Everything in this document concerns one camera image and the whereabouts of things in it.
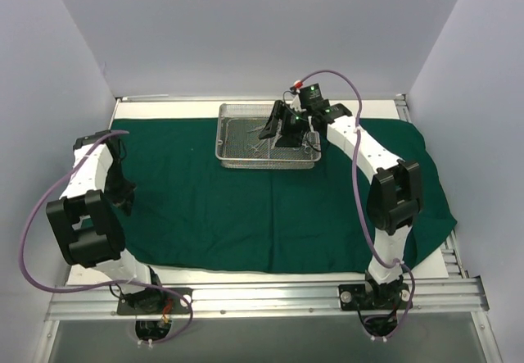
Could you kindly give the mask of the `silver wire mesh tray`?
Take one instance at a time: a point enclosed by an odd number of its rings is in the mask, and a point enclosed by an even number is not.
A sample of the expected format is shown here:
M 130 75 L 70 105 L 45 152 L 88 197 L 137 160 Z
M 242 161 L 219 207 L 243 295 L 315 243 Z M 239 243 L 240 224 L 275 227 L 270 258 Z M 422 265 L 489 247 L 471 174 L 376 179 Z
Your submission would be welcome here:
M 259 140 L 273 106 L 265 104 L 224 103 L 219 108 L 215 155 L 221 166 L 233 169 L 254 170 L 308 170 L 321 159 L 319 134 L 315 141 L 298 150 L 274 146 L 277 135 Z M 267 141 L 269 151 L 266 158 L 246 158 L 245 145 Z

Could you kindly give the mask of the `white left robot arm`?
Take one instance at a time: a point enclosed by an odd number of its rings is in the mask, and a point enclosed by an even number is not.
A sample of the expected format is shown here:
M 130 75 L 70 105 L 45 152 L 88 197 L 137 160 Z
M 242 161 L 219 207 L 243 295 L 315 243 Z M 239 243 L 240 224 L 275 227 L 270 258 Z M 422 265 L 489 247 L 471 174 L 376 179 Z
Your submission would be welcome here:
M 68 264 L 103 273 L 125 295 L 136 294 L 146 313 L 156 313 L 165 292 L 154 270 L 126 248 L 117 215 L 131 216 L 137 188 L 124 176 L 123 134 L 103 130 L 76 139 L 72 173 L 60 197 L 46 205 L 46 215 Z

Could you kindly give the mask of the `green surgical cloth kit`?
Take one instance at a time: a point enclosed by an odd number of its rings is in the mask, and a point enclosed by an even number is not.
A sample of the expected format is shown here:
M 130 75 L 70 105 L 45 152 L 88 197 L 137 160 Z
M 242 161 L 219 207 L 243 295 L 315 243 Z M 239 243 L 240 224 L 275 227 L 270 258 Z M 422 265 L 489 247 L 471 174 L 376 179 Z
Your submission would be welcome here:
M 217 122 L 116 120 L 127 249 L 150 265 L 270 274 L 361 273 L 372 254 L 355 206 L 350 159 L 325 144 L 310 170 L 234 170 L 215 155 Z

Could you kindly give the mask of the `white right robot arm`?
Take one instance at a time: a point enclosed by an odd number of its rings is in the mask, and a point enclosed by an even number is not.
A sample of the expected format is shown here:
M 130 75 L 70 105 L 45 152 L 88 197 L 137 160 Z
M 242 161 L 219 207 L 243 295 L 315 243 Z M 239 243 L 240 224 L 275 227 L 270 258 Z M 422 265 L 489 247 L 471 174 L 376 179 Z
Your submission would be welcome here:
M 422 173 L 416 161 L 405 161 L 387 150 L 338 103 L 296 111 L 282 100 L 273 104 L 261 140 L 274 138 L 278 147 L 291 147 L 317 132 L 351 160 L 352 187 L 364 238 L 372 259 L 364 289 L 351 298 L 379 309 L 398 307 L 411 289 L 404 285 L 404 249 L 413 223 L 423 208 Z

